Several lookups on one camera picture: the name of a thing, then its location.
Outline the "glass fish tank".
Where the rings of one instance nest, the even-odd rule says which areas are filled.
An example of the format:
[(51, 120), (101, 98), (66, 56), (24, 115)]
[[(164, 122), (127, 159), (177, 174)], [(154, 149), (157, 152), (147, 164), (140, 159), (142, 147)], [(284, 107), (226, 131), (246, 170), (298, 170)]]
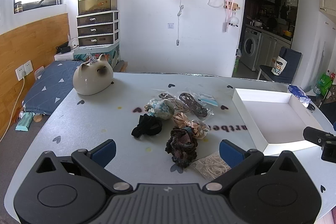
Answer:
[(78, 0), (78, 14), (117, 10), (117, 0)]

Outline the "black velvet scrunchie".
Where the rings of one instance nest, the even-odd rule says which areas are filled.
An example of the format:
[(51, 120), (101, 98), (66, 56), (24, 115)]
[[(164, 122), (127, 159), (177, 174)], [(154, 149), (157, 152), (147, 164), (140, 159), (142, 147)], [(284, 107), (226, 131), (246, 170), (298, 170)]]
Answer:
[(155, 136), (162, 131), (162, 121), (153, 116), (144, 114), (139, 117), (138, 125), (132, 130), (131, 135), (134, 138), (140, 138), (142, 135)]

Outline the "white blue medicine sachet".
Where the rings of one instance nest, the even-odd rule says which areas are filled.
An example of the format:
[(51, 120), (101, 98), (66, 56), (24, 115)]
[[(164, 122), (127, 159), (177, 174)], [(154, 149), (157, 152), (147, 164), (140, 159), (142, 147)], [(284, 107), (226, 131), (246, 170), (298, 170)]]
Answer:
[(197, 94), (198, 101), (202, 102), (203, 104), (211, 105), (218, 107), (218, 102), (215, 100), (215, 98), (209, 94)]

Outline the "cartoon print tote bag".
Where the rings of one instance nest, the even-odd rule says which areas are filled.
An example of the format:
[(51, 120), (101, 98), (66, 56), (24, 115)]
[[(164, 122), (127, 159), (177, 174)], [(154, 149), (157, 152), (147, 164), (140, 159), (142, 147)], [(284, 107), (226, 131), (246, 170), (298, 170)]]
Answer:
[(282, 57), (278, 56), (276, 61), (274, 62), (271, 72), (274, 75), (279, 76), (284, 71), (286, 65), (287, 61)]

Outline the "floral blue brocade pouch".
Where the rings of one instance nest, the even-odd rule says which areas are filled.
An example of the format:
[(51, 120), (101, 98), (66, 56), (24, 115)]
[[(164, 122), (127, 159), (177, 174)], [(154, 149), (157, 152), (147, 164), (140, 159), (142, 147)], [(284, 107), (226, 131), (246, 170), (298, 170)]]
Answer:
[(175, 113), (174, 105), (167, 99), (151, 99), (145, 106), (145, 111), (149, 116), (161, 120), (171, 119)]

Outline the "dark crocheted multicolour scrunchie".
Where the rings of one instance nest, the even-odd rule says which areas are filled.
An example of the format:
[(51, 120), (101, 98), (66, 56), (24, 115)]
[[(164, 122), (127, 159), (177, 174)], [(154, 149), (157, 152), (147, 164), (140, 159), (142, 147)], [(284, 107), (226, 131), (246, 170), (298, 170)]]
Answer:
[(198, 141), (191, 127), (174, 127), (166, 143), (165, 151), (172, 155), (172, 161), (181, 168), (187, 168), (197, 158)]

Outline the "black scissors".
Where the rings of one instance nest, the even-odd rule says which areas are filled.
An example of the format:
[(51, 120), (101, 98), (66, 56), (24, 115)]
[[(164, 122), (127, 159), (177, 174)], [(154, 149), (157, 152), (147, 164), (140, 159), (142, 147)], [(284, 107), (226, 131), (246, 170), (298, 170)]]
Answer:
[(311, 103), (307, 106), (307, 109), (310, 110), (310, 111), (315, 111), (315, 107)]

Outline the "white wall power outlet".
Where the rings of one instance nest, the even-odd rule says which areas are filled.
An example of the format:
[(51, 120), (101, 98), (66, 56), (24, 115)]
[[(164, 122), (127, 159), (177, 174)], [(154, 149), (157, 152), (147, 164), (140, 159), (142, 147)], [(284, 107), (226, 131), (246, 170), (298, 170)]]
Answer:
[(18, 81), (22, 80), (23, 77), (29, 75), (31, 72), (33, 72), (33, 64), (31, 60), (27, 61), (15, 70)]

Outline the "white sheep plush ornament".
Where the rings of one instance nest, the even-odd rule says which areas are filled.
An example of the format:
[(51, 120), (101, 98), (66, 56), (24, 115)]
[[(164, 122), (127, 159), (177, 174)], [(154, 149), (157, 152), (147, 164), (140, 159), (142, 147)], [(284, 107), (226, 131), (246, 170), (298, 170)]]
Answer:
[(228, 21), (228, 26), (238, 27), (239, 26), (239, 19), (236, 16), (230, 17)]

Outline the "green cardboard box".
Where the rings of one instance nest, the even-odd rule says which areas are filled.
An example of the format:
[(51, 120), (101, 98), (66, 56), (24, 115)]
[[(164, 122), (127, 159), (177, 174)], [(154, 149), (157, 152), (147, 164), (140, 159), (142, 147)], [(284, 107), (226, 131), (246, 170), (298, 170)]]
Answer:
[(333, 79), (329, 75), (324, 73), (317, 82), (317, 87), (319, 91), (321, 92), (322, 96), (326, 95), (326, 93), (329, 91), (329, 88), (331, 87), (332, 84), (333, 84)]

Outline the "peach satin scrunchie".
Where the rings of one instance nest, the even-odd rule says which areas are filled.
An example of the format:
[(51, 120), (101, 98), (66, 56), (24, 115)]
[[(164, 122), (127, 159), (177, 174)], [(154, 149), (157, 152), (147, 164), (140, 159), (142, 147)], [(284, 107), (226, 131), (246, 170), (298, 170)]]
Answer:
[(198, 140), (204, 139), (210, 131), (209, 126), (204, 122), (199, 120), (189, 120), (186, 114), (182, 112), (175, 114), (173, 120), (179, 128), (189, 128), (193, 137)]

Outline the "white shallow cardboard box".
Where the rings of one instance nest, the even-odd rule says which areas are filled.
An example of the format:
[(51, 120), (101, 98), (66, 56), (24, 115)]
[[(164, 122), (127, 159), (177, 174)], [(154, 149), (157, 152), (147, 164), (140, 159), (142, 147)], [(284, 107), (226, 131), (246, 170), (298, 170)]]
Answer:
[(303, 130), (322, 130), (313, 114), (291, 93), (235, 89), (232, 101), (254, 145), (267, 156), (314, 147), (304, 139)]

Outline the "blue tissue pack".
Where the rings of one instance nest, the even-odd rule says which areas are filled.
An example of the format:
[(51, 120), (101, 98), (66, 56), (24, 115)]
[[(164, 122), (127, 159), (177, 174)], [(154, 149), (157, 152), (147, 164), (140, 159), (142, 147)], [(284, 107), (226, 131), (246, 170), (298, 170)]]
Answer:
[(306, 95), (306, 93), (296, 85), (289, 85), (288, 91), (293, 94), (306, 108), (308, 108), (311, 103), (311, 99)]

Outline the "white plastic drawer unit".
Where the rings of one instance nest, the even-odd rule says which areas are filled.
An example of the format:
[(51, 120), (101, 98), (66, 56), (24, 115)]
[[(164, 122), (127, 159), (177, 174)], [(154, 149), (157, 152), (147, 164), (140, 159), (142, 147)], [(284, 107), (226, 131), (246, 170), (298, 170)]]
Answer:
[(79, 46), (116, 44), (120, 40), (120, 14), (118, 10), (78, 15), (77, 34)]

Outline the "white washing machine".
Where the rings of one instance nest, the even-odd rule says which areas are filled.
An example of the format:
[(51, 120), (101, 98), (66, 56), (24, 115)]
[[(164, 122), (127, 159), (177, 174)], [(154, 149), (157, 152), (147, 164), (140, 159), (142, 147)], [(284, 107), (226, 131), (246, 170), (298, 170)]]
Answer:
[(240, 61), (251, 71), (256, 71), (256, 64), (261, 46), (261, 32), (246, 28)]

